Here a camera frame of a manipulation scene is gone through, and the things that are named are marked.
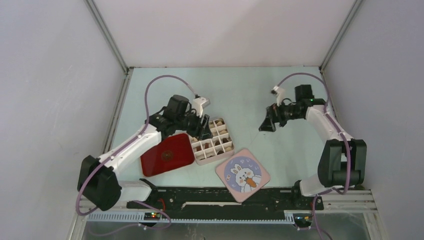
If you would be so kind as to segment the white divided chocolate box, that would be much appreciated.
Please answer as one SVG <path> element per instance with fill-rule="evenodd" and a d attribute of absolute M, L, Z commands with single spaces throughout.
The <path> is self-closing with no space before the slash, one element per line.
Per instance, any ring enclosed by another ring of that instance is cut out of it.
<path fill-rule="evenodd" d="M 235 153 L 232 136 L 226 125 L 226 121 L 222 117 L 210 120 L 209 128 L 212 138 L 198 140 L 197 138 L 188 136 L 195 162 L 200 166 L 228 159 Z"/>

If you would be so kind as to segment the red plastic tray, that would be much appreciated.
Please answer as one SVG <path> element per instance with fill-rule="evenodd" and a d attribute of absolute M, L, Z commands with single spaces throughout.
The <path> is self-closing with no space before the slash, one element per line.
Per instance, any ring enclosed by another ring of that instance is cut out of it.
<path fill-rule="evenodd" d="M 156 176 L 195 161 L 191 141 L 186 133 L 170 136 L 140 156 L 145 177 Z"/>

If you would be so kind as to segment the silver metal box lid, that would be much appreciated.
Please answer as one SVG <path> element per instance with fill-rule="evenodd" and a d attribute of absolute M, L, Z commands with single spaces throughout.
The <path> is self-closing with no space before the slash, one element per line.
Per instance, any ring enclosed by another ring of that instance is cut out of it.
<path fill-rule="evenodd" d="M 271 180 L 268 171 L 246 148 L 218 165 L 215 173 L 237 203 L 247 200 Z"/>

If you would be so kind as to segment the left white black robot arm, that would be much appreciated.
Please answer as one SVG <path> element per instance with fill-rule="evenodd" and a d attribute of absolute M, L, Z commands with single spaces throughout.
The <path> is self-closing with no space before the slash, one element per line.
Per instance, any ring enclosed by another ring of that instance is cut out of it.
<path fill-rule="evenodd" d="M 162 143 L 177 131 L 183 131 L 197 140 L 212 138 L 210 117 L 204 109 L 210 104 L 208 98 L 196 96 L 192 101 L 181 95 L 170 97 L 166 106 L 154 114 L 147 114 L 142 127 L 116 148 L 98 156 L 88 155 L 82 160 L 75 204 L 85 197 L 94 209 L 107 211 L 119 201 L 139 201 L 145 208 L 153 208 L 158 194 L 147 183 L 124 186 L 119 176 L 133 162 Z"/>

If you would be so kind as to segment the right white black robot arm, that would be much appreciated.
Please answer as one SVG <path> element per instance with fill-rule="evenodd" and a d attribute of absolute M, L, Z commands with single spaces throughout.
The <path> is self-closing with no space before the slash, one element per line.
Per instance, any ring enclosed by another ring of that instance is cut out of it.
<path fill-rule="evenodd" d="M 299 190 L 291 194 L 291 204 L 304 209 L 311 196 L 330 191 L 345 194 L 352 186 L 361 185 L 365 179 L 367 144 L 348 134 L 327 110 L 327 101 L 316 98 L 309 84 L 295 87 L 295 101 L 285 103 L 285 90 L 274 86 L 271 94 L 276 102 L 266 108 L 266 116 L 258 130 L 275 132 L 289 120 L 305 119 L 317 132 L 324 148 L 317 173 L 298 181 Z"/>

